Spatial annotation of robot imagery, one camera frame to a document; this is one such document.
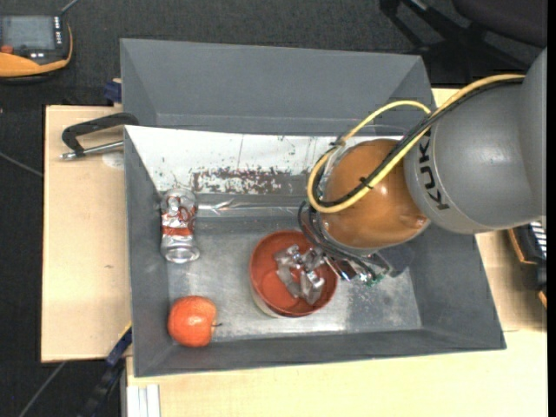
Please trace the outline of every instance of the gray bin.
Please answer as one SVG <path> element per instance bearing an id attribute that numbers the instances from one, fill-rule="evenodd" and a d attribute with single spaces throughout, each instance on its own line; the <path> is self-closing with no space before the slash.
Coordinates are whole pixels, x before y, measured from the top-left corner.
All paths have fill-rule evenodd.
<path id="1" fill-rule="evenodd" d="M 125 111 L 150 127 L 335 136 L 395 98 L 432 105 L 414 56 L 124 40 L 122 77 Z M 419 119 L 398 110 L 367 134 L 399 134 Z M 408 243 L 415 258 L 402 275 L 371 289 L 341 282 L 309 317 L 267 317 L 248 291 L 248 258 L 264 235 L 295 228 L 295 217 L 287 208 L 201 216 L 202 258 L 167 263 L 154 170 L 127 130 L 124 146 L 136 376 L 505 347 L 474 238 L 436 227 Z M 148 152 L 163 146 L 153 141 Z M 273 195 L 280 197 L 259 200 Z M 295 205 L 302 197 L 294 190 L 286 199 Z M 222 326 L 207 347 L 179 346 L 166 331 L 171 302 L 189 294 L 210 296 L 219 308 Z"/>

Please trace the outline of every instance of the red bowl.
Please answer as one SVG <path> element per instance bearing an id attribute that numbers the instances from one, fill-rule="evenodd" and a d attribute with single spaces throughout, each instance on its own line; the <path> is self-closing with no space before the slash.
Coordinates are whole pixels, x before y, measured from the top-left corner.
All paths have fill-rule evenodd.
<path id="1" fill-rule="evenodd" d="M 280 230 L 262 238 L 256 245 L 249 263 L 249 278 L 255 303 L 263 312 L 273 316 L 300 317 L 312 314 L 326 306 L 336 291 L 338 277 L 326 265 L 315 272 L 324 277 L 325 286 L 319 300 L 311 305 L 302 298 L 294 298 L 280 280 L 274 254 L 297 244 L 304 254 L 311 247 L 305 235 L 298 230 Z"/>

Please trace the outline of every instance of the black chair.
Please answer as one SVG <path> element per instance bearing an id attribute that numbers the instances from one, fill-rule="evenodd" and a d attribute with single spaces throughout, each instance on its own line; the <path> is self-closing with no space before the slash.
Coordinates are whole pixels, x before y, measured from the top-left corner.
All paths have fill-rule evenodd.
<path id="1" fill-rule="evenodd" d="M 533 47 L 546 47 L 548 0 L 452 0 L 454 8 L 471 23 L 462 27 L 421 0 L 380 0 L 382 12 L 412 42 L 413 54 L 421 54 L 427 66 L 434 61 L 459 67 L 465 82 L 496 72 L 524 72 L 523 63 L 485 41 L 491 31 Z M 424 44 L 398 17 L 400 3 L 424 20 L 442 37 Z"/>

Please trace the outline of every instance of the crumpled can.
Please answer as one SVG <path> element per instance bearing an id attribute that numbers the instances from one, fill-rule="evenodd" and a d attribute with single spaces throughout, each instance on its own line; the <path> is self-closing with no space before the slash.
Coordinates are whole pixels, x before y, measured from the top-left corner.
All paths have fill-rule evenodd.
<path id="1" fill-rule="evenodd" d="M 197 209 L 190 190 L 171 189 L 162 196 L 160 250 L 168 261 L 183 264 L 199 258 L 194 235 Z"/>

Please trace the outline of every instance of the orange device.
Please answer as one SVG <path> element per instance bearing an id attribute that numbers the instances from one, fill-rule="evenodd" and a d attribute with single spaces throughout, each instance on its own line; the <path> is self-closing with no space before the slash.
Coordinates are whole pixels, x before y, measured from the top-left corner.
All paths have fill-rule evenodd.
<path id="1" fill-rule="evenodd" d="M 0 82 L 43 80 L 70 62 L 72 50 L 60 15 L 0 15 Z"/>

